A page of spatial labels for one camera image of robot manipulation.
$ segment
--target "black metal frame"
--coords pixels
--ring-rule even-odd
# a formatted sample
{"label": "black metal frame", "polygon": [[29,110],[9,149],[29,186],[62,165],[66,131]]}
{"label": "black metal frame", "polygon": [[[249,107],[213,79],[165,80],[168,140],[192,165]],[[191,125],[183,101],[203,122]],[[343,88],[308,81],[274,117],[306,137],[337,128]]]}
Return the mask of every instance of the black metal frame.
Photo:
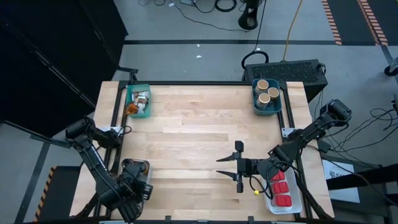
{"label": "black metal frame", "polygon": [[[121,103],[122,92],[127,85],[131,85],[131,84],[135,84],[135,85],[148,84],[148,85],[236,85],[236,86],[243,86],[243,85],[251,85],[251,82],[242,82],[242,81],[137,81],[135,73],[130,71],[130,80],[129,81],[120,81],[119,85],[118,85],[118,92],[116,93],[116,101],[114,104],[113,115],[112,115],[112,120],[111,120],[112,127],[116,125],[117,120],[118,120],[118,113],[119,113],[119,108],[120,108],[120,103]],[[293,120],[292,108],[290,105],[289,94],[287,93],[287,89],[282,89],[282,92],[284,93],[284,100],[285,100],[285,105],[286,105],[287,117],[289,120],[289,126],[291,128],[294,128],[294,120]],[[279,121],[279,126],[280,126],[281,137],[282,137],[282,128],[285,127],[283,114],[282,114],[282,112],[279,112],[277,115],[278,115],[278,121]],[[127,116],[123,111],[121,127],[124,127],[126,125],[126,121],[127,121]],[[118,172],[122,148],[123,148],[123,137],[122,137],[121,145],[116,149],[114,164],[111,168],[112,173],[117,174],[117,172]],[[107,167],[109,167],[110,157],[111,157],[111,150],[107,149],[105,152],[105,157],[104,157],[104,163],[105,163],[105,166],[107,166]],[[303,170],[302,161],[301,161],[300,156],[298,156],[298,158],[297,158],[297,168],[299,169],[299,171],[302,174],[300,177],[303,180],[303,184],[305,186],[307,186],[306,182],[305,182],[304,170]],[[311,210],[309,204],[307,203],[307,201],[304,198],[303,198],[303,202],[305,205],[305,213],[306,213],[307,218],[304,218],[304,219],[301,218],[300,214],[298,213],[298,214],[295,214],[296,220],[312,219],[312,210]],[[101,204],[98,202],[95,207],[95,211],[94,211],[95,217],[98,217],[100,215],[100,208],[101,208]],[[106,209],[106,217],[108,219],[111,218],[111,211],[109,209]],[[251,219],[250,219],[250,217],[248,217],[248,218],[249,218],[249,222],[245,222],[245,221],[229,222],[228,221],[228,223],[270,223],[270,222],[255,222],[254,219],[252,222],[250,222]],[[173,222],[192,223],[192,221],[188,221],[188,220],[173,221]],[[165,220],[138,220],[138,221],[135,221],[134,223],[165,223]],[[205,223],[226,223],[226,221],[206,221]]]}

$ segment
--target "black equipment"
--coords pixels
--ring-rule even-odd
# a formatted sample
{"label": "black equipment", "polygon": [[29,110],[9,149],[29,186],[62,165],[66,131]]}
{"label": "black equipment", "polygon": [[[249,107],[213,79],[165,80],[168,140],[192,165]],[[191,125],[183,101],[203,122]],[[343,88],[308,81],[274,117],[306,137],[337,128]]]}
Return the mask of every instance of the black equipment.
{"label": "black equipment", "polygon": [[308,102],[328,84],[325,67],[317,59],[268,63],[268,56],[266,56],[265,63],[245,65],[246,58],[248,56],[242,60],[243,81],[251,82],[257,78],[273,78],[279,82],[279,85],[285,82],[303,82]]}
{"label": "black equipment", "polygon": [[[348,124],[351,119],[351,110],[347,108],[340,100],[331,100],[320,110],[320,116],[305,129],[296,129],[284,139],[281,145],[276,145],[268,152],[268,159],[246,159],[242,158],[243,143],[235,142],[235,150],[237,152],[218,162],[234,161],[237,163],[237,173],[220,171],[217,172],[231,177],[237,182],[237,193],[243,192],[243,177],[252,177],[253,175],[261,175],[261,177],[269,183],[270,179],[275,176],[278,171],[285,172],[292,166],[293,160],[299,156],[302,150],[310,141],[320,139],[326,134],[326,130],[336,126],[341,127]],[[319,218],[331,218],[311,195],[308,189],[303,185],[302,180],[295,173],[297,186],[301,190],[303,196],[308,200],[311,207]]]}
{"label": "black equipment", "polygon": [[76,217],[87,217],[99,200],[110,210],[117,208],[125,222],[131,223],[137,219],[142,213],[144,200],[150,199],[153,189],[153,186],[147,184],[149,162],[125,159],[122,161],[121,175],[117,177],[110,173],[94,147],[93,140],[106,149],[118,147],[121,140],[115,130],[102,131],[88,117],[69,126],[65,135],[67,141],[80,153],[96,182],[95,195]]}
{"label": "black equipment", "polygon": [[238,24],[240,27],[242,27],[242,29],[253,30],[259,25],[257,21],[257,11],[259,5],[260,0],[247,0],[243,14],[238,20]]}

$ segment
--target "white container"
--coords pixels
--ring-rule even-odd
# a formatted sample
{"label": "white container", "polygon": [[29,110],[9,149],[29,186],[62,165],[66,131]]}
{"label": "white container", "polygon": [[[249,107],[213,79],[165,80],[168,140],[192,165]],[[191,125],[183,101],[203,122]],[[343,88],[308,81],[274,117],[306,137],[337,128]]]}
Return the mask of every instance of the white container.
{"label": "white container", "polygon": [[[278,195],[289,195],[290,198],[292,199],[292,206],[290,206],[290,207],[273,206],[271,200],[269,200],[269,198],[267,198],[267,196],[264,194],[264,198],[266,199],[267,209],[270,212],[272,212],[273,214],[300,213],[301,210],[303,209],[303,207],[301,204],[299,188],[297,187],[297,184],[296,184],[296,177],[294,176],[294,170],[292,168],[289,168],[289,169],[287,169],[286,172],[284,172],[284,174],[285,174],[285,179],[278,181],[278,182],[282,182],[282,181],[287,182],[287,187],[289,188],[289,192],[284,193],[284,194],[278,194]],[[262,182],[264,183],[264,187],[267,187],[267,182],[265,180],[263,180]]]}

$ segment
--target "dark floor mat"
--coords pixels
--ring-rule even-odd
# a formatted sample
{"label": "dark floor mat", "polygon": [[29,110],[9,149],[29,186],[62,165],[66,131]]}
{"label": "dark floor mat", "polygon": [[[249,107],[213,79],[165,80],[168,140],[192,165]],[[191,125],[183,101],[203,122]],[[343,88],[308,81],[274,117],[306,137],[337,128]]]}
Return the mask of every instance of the dark floor mat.
{"label": "dark floor mat", "polygon": [[332,21],[335,24],[342,45],[376,44],[370,24],[366,21],[365,11],[361,8],[359,0],[324,0],[323,6],[329,23]]}
{"label": "dark floor mat", "polygon": [[398,45],[398,1],[367,0],[388,45]]}
{"label": "dark floor mat", "polygon": [[80,166],[51,168],[35,214],[35,222],[69,217],[79,175]]}

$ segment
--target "yellow warning stripe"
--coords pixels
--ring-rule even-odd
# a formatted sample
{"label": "yellow warning stripe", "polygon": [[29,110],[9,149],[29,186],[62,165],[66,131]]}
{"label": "yellow warning stripe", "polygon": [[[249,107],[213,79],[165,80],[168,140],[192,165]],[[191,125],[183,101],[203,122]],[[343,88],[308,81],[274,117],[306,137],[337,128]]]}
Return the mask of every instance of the yellow warning stripe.
{"label": "yellow warning stripe", "polygon": [[326,18],[328,18],[329,26],[330,26],[331,32],[333,33],[333,37],[335,38],[335,42],[337,45],[341,45],[341,38],[338,33],[337,26],[336,26],[335,20],[333,18],[333,15],[331,14],[328,0],[322,0],[322,5],[323,5],[323,9],[325,10]]}
{"label": "yellow warning stripe", "polygon": [[45,182],[45,185],[44,185],[43,194],[40,198],[39,205],[37,206],[35,217],[33,218],[33,222],[38,222],[38,220],[39,220],[40,213],[41,213],[43,205],[44,205],[45,196],[47,194],[47,191],[49,190],[49,187],[51,184],[51,179],[52,179],[52,176],[54,175],[54,170],[56,168],[57,168],[57,166],[54,166],[54,167],[51,167],[51,169],[50,169],[49,176],[47,177],[47,181]]}
{"label": "yellow warning stripe", "polygon": [[373,14],[373,11],[368,3],[368,0],[357,0],[359,7],[362,10],[363,16],[365,17],[366,23],[368,24],[369,30],[373,35],[374,41],[376,41],[376,45],[379,45],[379,40],[382,45],[388,45],[388,40],[383,33],[376,17]]}

